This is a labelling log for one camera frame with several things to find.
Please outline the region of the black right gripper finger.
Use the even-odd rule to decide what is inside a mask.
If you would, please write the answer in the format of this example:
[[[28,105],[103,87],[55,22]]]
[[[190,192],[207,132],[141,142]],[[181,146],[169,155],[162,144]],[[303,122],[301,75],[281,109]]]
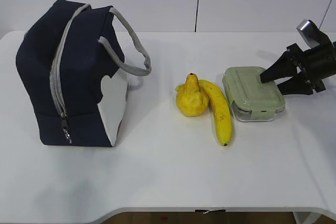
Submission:
[[[261,83],[275,81],[280,78],[291,77],[291,81],[300,81],[297,72],[300,52],[285,51],[279,59],[268,69],[260,74]]]
[[[313,94],[316,78],[299,73],[289,80],[277,85],[282,95],[290,94]]]

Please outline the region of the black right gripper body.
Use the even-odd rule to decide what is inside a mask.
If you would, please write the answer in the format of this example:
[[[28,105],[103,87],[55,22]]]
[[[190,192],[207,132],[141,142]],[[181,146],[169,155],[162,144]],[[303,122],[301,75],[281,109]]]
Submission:
[[[326,90],[323,79],[335,75],[335,47],[329,37],[319,31],[320,45],[306,51],[297,44],[287,47],[287,51],[300,52],[298,62],[299,72],[316,78],[313,92],[319,93]]]

